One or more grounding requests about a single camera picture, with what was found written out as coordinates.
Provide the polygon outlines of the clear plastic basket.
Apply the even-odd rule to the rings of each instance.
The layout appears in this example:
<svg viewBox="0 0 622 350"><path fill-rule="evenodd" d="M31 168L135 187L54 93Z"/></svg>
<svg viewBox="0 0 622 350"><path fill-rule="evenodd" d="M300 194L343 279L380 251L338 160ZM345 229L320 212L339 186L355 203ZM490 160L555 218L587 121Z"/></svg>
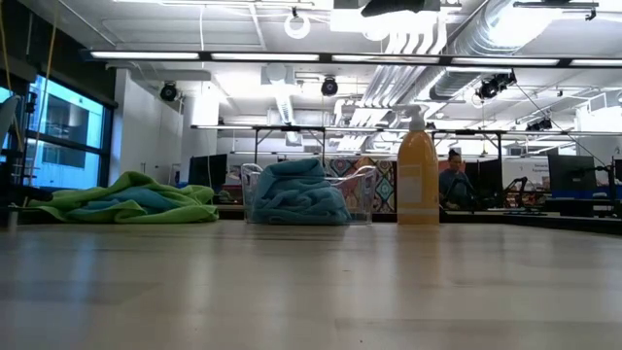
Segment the clear plastic basket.
<svg viewBox="0 0 622 350"><path fill-rule="evenodd" d="M264 168L252 163L245 163L241 166L244 217L245 221L249 224L255 224L250 220L250 210L253 202L257 198L260 198L256 194L256 187L259 175ZM306 191L323 187L334 187L343 194L347 209L352 217L351 222L343 226L369 225L372 221L373 190L376 182L375 175L375 167L365 166L357 170L353 175L346 177L329 177L325 173L322 180L281 180L278 181L267 194L276 193L278 190L299 189Z"/></svg>

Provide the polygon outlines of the large glass window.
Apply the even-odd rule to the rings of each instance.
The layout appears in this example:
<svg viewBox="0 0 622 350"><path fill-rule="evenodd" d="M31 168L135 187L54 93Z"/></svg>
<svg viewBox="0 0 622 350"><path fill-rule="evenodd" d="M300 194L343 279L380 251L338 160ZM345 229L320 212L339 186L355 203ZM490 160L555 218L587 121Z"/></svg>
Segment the large glass window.
<svg viewBox="0 0 622 350"><path fill-rule="evenodd" d="M24 185L58 191L106 184L112 131L106 106L38 75L20 97L17 121L23 138L17 175Z"/></svg>

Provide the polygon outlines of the orange spray bottle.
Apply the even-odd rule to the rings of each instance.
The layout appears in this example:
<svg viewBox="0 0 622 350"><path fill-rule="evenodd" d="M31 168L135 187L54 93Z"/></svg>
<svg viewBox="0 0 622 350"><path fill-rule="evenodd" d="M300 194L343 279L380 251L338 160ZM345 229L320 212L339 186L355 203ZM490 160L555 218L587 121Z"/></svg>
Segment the orange spray bottle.
<svg viewBox="0 0 622 350"><path fill-rule="evenodd" d="M397 223L439 224L439 171L434 142L426 132L420 105L404 111L408 132L397 153Z"/></svg>

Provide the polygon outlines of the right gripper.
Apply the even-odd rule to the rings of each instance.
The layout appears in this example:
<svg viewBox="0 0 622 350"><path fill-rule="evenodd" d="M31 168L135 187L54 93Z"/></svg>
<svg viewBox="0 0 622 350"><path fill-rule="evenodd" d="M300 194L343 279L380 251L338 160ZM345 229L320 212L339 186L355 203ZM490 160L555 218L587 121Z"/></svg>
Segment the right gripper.
<svg viewBox="0 0 622 350"><path fill-rule="evenodd" d="M440 0L370 0L362 9L364 18L372 18L402 11L417 14L421 11L440 10Z"/></svg>

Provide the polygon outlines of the black computer monitor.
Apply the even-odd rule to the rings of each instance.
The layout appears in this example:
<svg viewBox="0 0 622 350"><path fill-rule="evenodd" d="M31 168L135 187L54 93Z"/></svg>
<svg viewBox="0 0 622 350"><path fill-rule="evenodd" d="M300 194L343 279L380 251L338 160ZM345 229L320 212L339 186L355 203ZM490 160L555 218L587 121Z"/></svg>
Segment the black computer monitor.
<svg viewBox="0 0 622 350"><path fill-rule="evenodd" d="M189 184L209 187L218 193L225 184L227 154L190 159Z"/></svg>
<svg viewBox="0 0 622 350"><path fill-rule="evenodd" d="M549 155L548 169L554 195L580 196L597 187L593 157Z"/></svg>

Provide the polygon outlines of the black beam with light strips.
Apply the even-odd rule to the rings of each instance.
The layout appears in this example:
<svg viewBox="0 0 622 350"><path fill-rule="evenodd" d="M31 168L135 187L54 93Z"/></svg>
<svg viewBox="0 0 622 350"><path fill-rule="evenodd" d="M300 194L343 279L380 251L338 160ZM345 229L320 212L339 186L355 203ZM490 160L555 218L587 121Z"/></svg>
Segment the black beam with light strips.
<svg viewBox="0 0 622 350"><path fill-rule="evenodd" d="M526 69L622 69L622 57L506 56L333 52L173 52L81 50L85 61L311 63Z"/></svg>

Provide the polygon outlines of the person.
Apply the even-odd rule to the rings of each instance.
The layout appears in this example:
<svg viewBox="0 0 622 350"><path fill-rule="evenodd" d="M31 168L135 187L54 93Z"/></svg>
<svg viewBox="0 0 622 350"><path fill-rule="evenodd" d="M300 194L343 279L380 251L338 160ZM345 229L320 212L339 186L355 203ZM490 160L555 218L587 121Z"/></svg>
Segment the person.
<svg viewBox="0 0 622 350"><path fill-rule="evenodd" d="M439 173L440 205L445 209L469 209L475 203L475 188L468 176L461 170L461 155L455 150L448 154L449 166Z"/></svg>

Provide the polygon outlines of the black background table frame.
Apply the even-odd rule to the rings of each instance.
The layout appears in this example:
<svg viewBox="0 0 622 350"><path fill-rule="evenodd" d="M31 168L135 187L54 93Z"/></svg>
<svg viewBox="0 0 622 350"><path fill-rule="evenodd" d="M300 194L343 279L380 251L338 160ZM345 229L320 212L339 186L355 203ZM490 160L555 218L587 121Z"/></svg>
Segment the black background table frame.
<svg viewBox="0 0 622 350"><path fill-rule="evenodd" d="M390 141L392 146L400 144L402 138L409 132L407 128L382 128L382 127L326 127L326 126L306 126L306 125L192 125L191 129L206 129L217 131L253 131L255 134L255 146L252 151L234 151L235 155L252 155L257 160L259 154L287 157L372 157L372 158L390 158L395 157L397 153L392 148L380 149L373 147L372 149L348 149L346 151L327 152L329 140L327 135L330 133L339 133L343 136L377 136L378 134L395 134L397 139ZM259 151L259 145L273 132L309 134L316 139L321 147L320 152L290 152L290 151ZM602 132L602 131L519 131L519 130L479 130L479 129L425 129L430 136L432 145L438 146L446 139L454 140L484 140L491 143L498 150L498 158L502 158L502 139L504 137L525 137L531 136L536 138L554 138L566 137L575 146L578 140L584 137L622 137L622 132Z"/></svg>

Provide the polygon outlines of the blue microfiber towel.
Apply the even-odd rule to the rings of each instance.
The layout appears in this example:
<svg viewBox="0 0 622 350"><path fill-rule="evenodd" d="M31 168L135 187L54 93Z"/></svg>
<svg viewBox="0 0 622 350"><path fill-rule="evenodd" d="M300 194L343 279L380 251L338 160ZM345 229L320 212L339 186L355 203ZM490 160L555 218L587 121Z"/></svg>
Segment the blue microfiber towel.
<svg viewBox="0 0 622 350"><path fill-rule="evenodd" d="M91 200L84 206L84 209L108 209L116 204L121 204L127 201L133 201L148 214L162 213L180 207L179 204L163 196L159 192L146 188L132 187L120 192L108 194L102 198Z"/></svg>
<svg viewBox="0 0 622 350"><path fill-rule="evenodd" d="M266 166L260 173L256 194L264 197L281 180L322 180L325 170L316 158L286 160Z"/></svg>
<svg viewBox="0 0 622 350"><path fill-rule="evenodd" d="M257 198L250 220L267 225L343 226L352 217L340 190L323 187L312 190L278 190Z"/></svg>

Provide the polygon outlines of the bright green microfiber towel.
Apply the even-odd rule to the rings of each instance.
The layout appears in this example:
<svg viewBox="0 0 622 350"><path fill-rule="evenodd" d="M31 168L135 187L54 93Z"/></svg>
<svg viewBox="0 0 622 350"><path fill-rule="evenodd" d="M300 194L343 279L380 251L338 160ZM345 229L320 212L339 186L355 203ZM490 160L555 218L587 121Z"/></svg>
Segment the bright green microfiber towel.
<svg viewBox="0 0 622 350"><path fill-rule="evenodd" d="M91 200L132 187L156 191L180 207L148 214L133 201L127 201L108 209L84 209ZM187 185L176 188L161 184L141 172L126 171L109 187L56 191L52 193L51 200L32 199L28 206L44 211L62 223L70 224L191 224L215 222L219 219L218 208L212 204L214 196L214 190L209 187Z"/></svg>

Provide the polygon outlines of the silver ventilation duct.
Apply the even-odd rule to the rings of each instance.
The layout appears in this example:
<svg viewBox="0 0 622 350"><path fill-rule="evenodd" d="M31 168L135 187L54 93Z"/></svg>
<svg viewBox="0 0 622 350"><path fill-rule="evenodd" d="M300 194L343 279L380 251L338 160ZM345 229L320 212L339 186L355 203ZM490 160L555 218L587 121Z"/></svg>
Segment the silver ventilation duct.
<svg viewBox="0 0 622 350"><path fill-rule="evenodd" d="M450 55L514 55L561 16L560 9L518 8L514 2L489 0L448 46ZM480 73L430 70L432 100L449 100L475 81Z"/></svg>

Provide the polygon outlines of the colourful patterned panel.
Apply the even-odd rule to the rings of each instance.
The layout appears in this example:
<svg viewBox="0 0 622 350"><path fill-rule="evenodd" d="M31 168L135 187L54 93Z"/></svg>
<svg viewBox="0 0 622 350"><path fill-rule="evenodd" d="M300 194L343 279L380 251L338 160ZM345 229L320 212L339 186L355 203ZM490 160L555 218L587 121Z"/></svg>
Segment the colourful patterned panel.
<svg viewBox="0 0 622 350"><path fill-rule="evenodd" d="M397 162L395 160L373 157L327 157L324 161L325 173L329 177L353 175L364 166L376 168L372 213L395 213L397 206Z"/></svg>

